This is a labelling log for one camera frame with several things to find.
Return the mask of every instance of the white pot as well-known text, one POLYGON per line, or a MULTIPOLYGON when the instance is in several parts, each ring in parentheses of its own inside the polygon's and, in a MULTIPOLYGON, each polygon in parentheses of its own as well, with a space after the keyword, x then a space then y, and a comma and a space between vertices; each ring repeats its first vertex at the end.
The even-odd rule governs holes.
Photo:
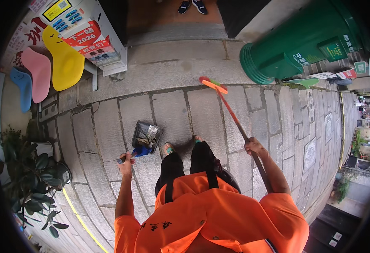
POLYGON ((36 143, 36 144, 37 144, 37 147, 36 147, 37 156, 39 156, 43 153, 47 153, 48 157, 53 156, 53 153, 54 153, 53 146, 49 141, 46 142, 46 143, 36 143))

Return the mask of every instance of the broom handle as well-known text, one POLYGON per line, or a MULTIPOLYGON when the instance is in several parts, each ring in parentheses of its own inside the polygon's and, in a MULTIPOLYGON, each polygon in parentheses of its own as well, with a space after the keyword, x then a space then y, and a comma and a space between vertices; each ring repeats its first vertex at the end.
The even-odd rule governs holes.
MULTIPOLYGON (((227 103, 226 99, 224 99, 223 95, 221 94, 221 92, 219 92, 218 90, 216 90, 218 96, 221 98, 221 100, 223 101, 224 105, 227 107, 227 109, 229 110, 229 113, 231 115, 231 117, 233 118, 235 124, 237 125, 238 127, 238 130, 240 131, 241 135, 243 136, 244 138, 244 141, 246 143, 250 142, 250 140, 248 139, 248 136, 247 134, 245 133, 244 129, 242 128, 241 124, 239 123, 237 117, 235 116, 233 110, 230 108, 229 104, 227 103)), ((261 164, 261 161, 258 159, 258 155, 257 153, 255 153, 254 151, 251 150, 251 156, 253 157, 254 159, 254 162, 255 164, 257 165, 258 167, 258 171, 259 171, 259 174, 261 175, 262 177, 262 180, 263 180, 263 183, 265 185, 265 188, 267 190, 268 193, 273 193, 273 189, 272 189, 272 185, 271 183, 269 182, 269 179, 268 179, 268 176, 266 175, 265 173, 265 170, 261 164)))

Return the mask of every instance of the sidewalk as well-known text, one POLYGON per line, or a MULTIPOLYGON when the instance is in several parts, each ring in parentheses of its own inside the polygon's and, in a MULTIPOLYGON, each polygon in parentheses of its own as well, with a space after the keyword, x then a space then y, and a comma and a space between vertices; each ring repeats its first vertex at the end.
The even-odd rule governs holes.
MULTIPOLYGON (((91 78, 83 78, 44 106, 40 121, 59 144, 74 176, 65 187, 66 194, 56 195, 65 223, 70 224, 63 233, 74 238, 62 235, 65 243, 83 252, 104 252, 100 245, 113 252, 114 205, 121 184, 116 160, 132 150, 137 120, 164 126, 159 150, 136 159, 133 165, 133 202, 140 223, 154 210, 162 145, 168 141, 174 146, 185 144, 195 134, 207 141, 222 166, 236 177, 242 194, 257 200, 266 194, 227 109, 213 89, 198 82, 202 75, 228 84, 226 100, 247 135, 255 136, 270 151, 305 216, 316 202, 328 198, 342 139, 336 86, 298 90, 254 84, 238 61, 242 46, 240 42, 191 40, 133 47, 126 74, 99 76, 95 92, 91 78)), ((185 174, 189 173, 190 152, 181 153, 185 174)), ((44 241, 50 240, 51 235, 40 231, 39 225, 34 230, 44 241)), ((48 244, 59 247, 58 252, 71 252, 61 243, 48 244)))

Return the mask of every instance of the person's feet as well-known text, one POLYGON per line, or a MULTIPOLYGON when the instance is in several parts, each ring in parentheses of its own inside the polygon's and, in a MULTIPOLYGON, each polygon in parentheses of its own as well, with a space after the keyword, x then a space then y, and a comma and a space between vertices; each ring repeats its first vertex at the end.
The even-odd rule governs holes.
POLYGON ((200 137, 200 135, 195 135, 195 137, 193 137, 193 139, 194 139, 194 141, 195 141, 195 144, 196 144, 196 143, 199 143, 199 142, 201 142, 201 141, 204 141, 204 140, 202 139, 202 137, 200 137))
POLYGON ((192 4, 198 9, 198 12, 206 15, 208 10, 206 9, 205 5, 203 4, 202 0, 196 1, 192 0, 192 4))
POLYGON ((184 14, 188 10, 190 5, 191 5, 191 3, 189 1, 182 1, 181 6, 179 6, 179 8, 178 8, 178 13, 179 14, 184 14))
POLYGON ((164 154, 165 155, 172 154, 173 152, 175 152, 175 149, 171 143, 164 144, 164 154))

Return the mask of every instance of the yellow line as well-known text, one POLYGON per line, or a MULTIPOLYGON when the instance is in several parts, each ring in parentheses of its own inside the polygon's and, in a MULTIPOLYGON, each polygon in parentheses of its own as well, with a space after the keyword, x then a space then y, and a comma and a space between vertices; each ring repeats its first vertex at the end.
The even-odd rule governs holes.
POLYGON ((345 114, 344 114, 344 99, 342 98, 342 92, 339 93, 341 96, 341 104, 342 104, 342 118, 344 119, 344 135, 342 136, 342 152, 340 162, 339 162, 339 169, 341 169, 342 166, 342 158, 344 156, 344 147, 345 147, 345 114))
POLYGON ((65 197, 66 197, 66 199, 67 199, 67 202, 68 202, 68 204, 70 204, 70 206, 71 206, 71 209, 72 209, 72 211, 75 213, 75 215, 77 216, 77 218, 78 218, 78 220, 81 222, 81 225, 84 227, 84 229, 88 232, 88 234, 92 237, 92 239, 96 242, 96 244, 98 244, 99 245, 99 247, 101 247, 101 249, 103 250, 103 251, 105 251, 106 253, 109 253, 99 242, 98 242, 98 240, 95 238, 95 236, 93 236, 93 234, 89 231, 89 229, 88 229, 88 227, 85 225, 85 223, 84 223, 84 221, 81 219, 81 217, 80 217, 80 215, 79 214, 77 214, 77 211, 75 210, 75 208, 74 208, 74 206, 72 205, 72 203, 71 203, 71 200, 70 200, 70 198, 68 197, 68 195, 67 195, 67 192, 66 192, 66 190, 63 188, 63 193, 64 193, 64 195, 65 195, 65 197))

